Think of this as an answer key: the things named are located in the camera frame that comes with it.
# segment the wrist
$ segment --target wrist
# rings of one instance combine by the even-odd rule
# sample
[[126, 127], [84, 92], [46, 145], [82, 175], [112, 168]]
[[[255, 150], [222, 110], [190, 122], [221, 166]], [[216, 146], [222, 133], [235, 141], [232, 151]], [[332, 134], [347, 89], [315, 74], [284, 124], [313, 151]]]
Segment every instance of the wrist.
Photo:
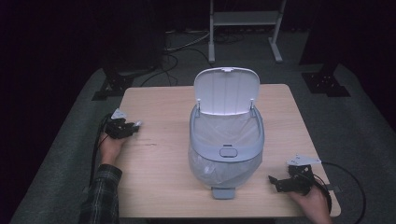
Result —
[[116, 158], [113, 156], [103, 156], [101, 159], [101, 164], [113, 165], [116, 163]]
[[332, 224], [332, 219], [329, 215], [308, 218], [315, 224]]

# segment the shirt sleeve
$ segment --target shirt sleeve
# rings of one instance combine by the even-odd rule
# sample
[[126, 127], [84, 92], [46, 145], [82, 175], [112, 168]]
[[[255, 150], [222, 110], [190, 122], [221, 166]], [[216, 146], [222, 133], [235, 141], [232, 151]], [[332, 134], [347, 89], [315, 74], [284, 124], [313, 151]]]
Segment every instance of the shirt sleeve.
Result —
[[122, 171], [115, 166], [102, 164], [81, 205], [78, 223], [119, 223], [119, 197], [117, 187]]

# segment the container lid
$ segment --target container lid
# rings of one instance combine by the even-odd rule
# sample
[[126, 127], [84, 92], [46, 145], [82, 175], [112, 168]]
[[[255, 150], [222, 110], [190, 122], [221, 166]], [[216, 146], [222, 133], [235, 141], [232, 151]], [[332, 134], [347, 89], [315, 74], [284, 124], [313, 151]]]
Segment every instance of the container lid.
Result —
[[197, 107], [201, 113], [212, 115], [247, 113], [254, 106], [259, 87], [255, 72], [237, 67], [207, 69], [194, 81]]

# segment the light wood tabletop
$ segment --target light wood tabletop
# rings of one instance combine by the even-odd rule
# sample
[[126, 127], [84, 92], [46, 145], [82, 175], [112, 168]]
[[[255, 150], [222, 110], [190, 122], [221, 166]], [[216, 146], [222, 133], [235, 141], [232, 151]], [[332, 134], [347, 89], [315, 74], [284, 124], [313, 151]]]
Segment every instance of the light wood tabletop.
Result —
[[[236, 189], [232, 200], [215, 200], [189, 166], [193, 86], [128, 89], [120, 104], [128, 122], [143, 124], [121, 151], [116, 165], [120, 217], [299, 217], [303, 213], [285, 193], [276, 192], [268, 175], [289, 178], [287, 160], [296, 154], [317, 158], [309, 133], [287, 85], [260, 85], [256, 107], [265, 141], [262, 164]], [[321, 164], [314, 174], [329, 183]], [[333, 192], [332, 217], [341, 208]]]

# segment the human hand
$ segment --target human hand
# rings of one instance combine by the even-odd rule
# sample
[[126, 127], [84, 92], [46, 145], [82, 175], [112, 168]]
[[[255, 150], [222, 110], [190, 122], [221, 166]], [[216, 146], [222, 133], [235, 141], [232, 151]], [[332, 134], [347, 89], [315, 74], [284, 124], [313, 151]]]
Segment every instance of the human hand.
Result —
[[102, 133], [99, 138], [101, 164], [114, 165], [116, 158], [120, 155], [122, 145], [128, 138], [114, 139], [106, 133]]
[[306, 217], [316, 224], [332, 224], [326, 197], [315, 185], [306, 195], [297, 192], [287, 194], [303, 209]]

